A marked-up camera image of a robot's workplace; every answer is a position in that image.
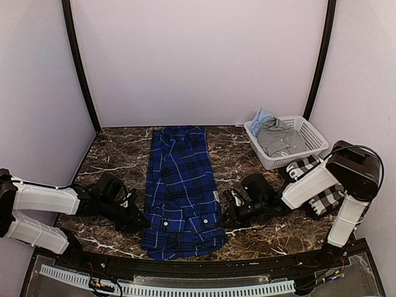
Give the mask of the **blue plaid long sleeve shirt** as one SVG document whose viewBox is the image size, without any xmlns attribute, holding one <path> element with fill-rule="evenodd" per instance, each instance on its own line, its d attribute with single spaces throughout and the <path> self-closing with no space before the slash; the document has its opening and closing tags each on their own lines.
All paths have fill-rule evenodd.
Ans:
<svg viewBox="0 0 396 297">
<path fill-rule="evenodd" d="M 228 238 L 216 227 L 222 213 L 203 126 L 155 130 L 148 160 L 144 216 L 155 227 L 142 233 L 154 260 L 211 254 Z"/>
</svg>

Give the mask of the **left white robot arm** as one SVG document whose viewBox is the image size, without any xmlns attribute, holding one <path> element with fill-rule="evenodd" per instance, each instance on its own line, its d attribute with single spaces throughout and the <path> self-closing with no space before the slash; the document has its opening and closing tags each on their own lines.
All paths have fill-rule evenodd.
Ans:
<svg viewBox="0 0 396 297">
<path fill-rule="evenodd" d="M 103 173 L 88 186 L 57 187 L 24 181 L 1 169 L 1 237 L 38 246 L 62 258 L 74 270 L 87 265 L 78 239 L 67 230 L 51 227 L 26 216 L 25 210 L 63 213 L 76 217 L 101 216 L 116 231 L 134 234 L 150 226 L 135 203 L 136 190 L 128 191 L 116 176 Z"/>
</svg>

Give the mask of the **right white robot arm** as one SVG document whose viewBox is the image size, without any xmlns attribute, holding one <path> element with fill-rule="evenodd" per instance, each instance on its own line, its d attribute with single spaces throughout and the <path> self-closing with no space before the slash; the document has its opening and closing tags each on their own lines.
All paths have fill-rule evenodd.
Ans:
<svg viewBox="0 0 396 297">
<path fill-rule="evenodd" d="M 337 212 L 327 245 L 316 254 L 318 266 L 328 269 L 338 261 L 338 248 L 346 245 L 381 189 L 383 161 L 369 147 L 339 140 L 324 158 L 311 155 L 290 163 L 286 175 L 290 182 L 280 191 L 275 191 L 259 173 L 250 174 L 241 182 L 248 199 L 236 189 L 225 191 L 230 205 L 217 226 L 241 228 L 253 218 L 284 217 L 303 205 L 309 207 L 315 219 Z"/>
</svg>

